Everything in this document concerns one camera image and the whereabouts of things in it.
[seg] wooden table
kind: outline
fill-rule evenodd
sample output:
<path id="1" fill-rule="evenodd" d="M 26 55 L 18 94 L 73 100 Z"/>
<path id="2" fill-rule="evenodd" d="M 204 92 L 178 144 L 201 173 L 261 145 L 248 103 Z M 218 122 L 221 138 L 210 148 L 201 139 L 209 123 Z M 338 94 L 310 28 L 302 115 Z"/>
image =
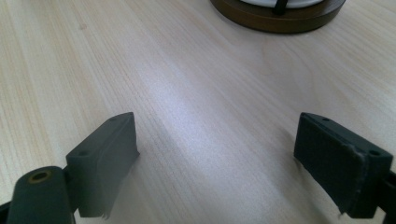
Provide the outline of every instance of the wooden table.
<path id="1" fill-rule="evenodd" d="M 133 111 L 141 156 L 106 223 L 380 223 L 339 217 L 292 152 L 306 111 L 396 154 L 395 11 L 348 0 L 272 35 L 208 0 L 0 1 L 0 203 Z"/>

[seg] white object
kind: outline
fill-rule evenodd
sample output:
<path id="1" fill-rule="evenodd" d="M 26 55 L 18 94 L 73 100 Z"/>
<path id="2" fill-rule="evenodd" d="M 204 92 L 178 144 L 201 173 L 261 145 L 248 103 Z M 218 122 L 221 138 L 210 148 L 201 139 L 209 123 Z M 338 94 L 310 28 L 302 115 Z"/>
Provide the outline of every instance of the white object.
<path id="1" fill-rule="evenodd" d="M 260 6 L 260 7 L 274 7 L 276 0 L 241 0 L 243 2 Z M 301 8 L 310 7 L 317 4 L 323 0 L 289 0 L 286 8 Z"/>

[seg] black plastic part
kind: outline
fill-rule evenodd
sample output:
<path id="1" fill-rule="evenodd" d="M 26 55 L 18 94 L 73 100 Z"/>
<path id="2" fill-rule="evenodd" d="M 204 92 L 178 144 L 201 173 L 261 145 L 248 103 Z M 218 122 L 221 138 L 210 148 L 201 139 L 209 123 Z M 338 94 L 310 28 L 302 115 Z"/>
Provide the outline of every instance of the black plastic part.
<path id="1" fill-rule="evenodd" d="M 109 216 L 120 182 L 139 156 L 134 114 L 108 119 L 66 156 L 71 206 L 82 217 Z"/>
<path id="2" fill-rule="evenodd" d="M 14 189 L 7 224 L 71 224 L 64 172 L 43 167 L 21 177 Z"/>
<path id="3" fill-rule="evenodd" d="M 387 213 L 384 223 L 396 223 L 396 174 L 390 172 L 379 187 L 379 207 Z"/>
<path id="4" fill-rule="evenodd" d="M 277 0 L 275 7 L 273 8 L 273 13 L 281 16 L 286 12 L 286 5 L 288 4 L 288 0 Z"/>
<path id="5" fill-rule="evenodd" d="M 7 223 L 8 211 L 11 203 L 4 203 L 0 205 L 0 224 Z"/>
<path id="6" fill-rule="evenodd" d="M 303 113 L 294 157 L 326 190 L 341 213 L 373 217 L 392 155 L 324 117 Z"/>

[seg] round base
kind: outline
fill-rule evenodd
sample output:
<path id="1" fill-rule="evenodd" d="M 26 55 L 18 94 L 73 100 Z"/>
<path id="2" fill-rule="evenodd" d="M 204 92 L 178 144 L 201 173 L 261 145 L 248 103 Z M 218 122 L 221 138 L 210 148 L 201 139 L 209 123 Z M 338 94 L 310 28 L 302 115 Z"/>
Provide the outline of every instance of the round base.
<path id="1" fill-rule="evenodd" d="M 288 8 L 279 16 L 270 7 L 240 0 L 210 0 L 225 17 L 248 28 L 271 33 L 293 34 L 315 30 L 331 21 L 346 0 L 324 0 L 311 7 Z"/>

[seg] tabletop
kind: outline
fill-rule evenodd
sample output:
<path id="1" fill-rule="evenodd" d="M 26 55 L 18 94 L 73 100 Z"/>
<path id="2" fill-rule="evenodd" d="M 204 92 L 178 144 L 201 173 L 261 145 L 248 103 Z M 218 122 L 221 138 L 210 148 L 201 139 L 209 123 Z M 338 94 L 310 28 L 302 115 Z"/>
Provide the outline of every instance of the tabletop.
<path id="1" fill-rule="evenodd" d="M 209 0 L 0 1 L 0 203 L 132 111 L 141 154 L 112 216 L 78 223 L 380 223 L 340 216 L 293 147 L 310 112 L 396 154 L 395 59 L 394 0 L 299 35 Z"/>

